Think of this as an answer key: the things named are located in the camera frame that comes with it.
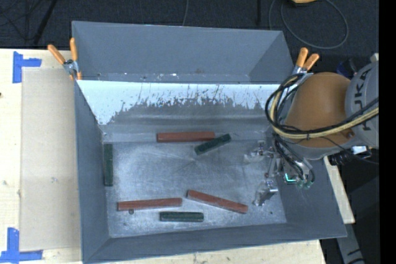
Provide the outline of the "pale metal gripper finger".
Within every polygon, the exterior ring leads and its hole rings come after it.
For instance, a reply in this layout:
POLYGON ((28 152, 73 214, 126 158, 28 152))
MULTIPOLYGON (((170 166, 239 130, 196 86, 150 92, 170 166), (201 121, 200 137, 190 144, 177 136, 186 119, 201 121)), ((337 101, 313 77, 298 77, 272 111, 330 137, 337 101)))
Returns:
POLYGON ((278 186, 276 182, 270 179, 264 179, 255 192, 253 205, 262 207, 266 201, 270 200, 275 194, 278 194, 278 186))
POLYGON ((257 142, 256 147, 243 157, 243 163, 258 163, 264 159, 272 158, 272 150, 264 140, 257 142))

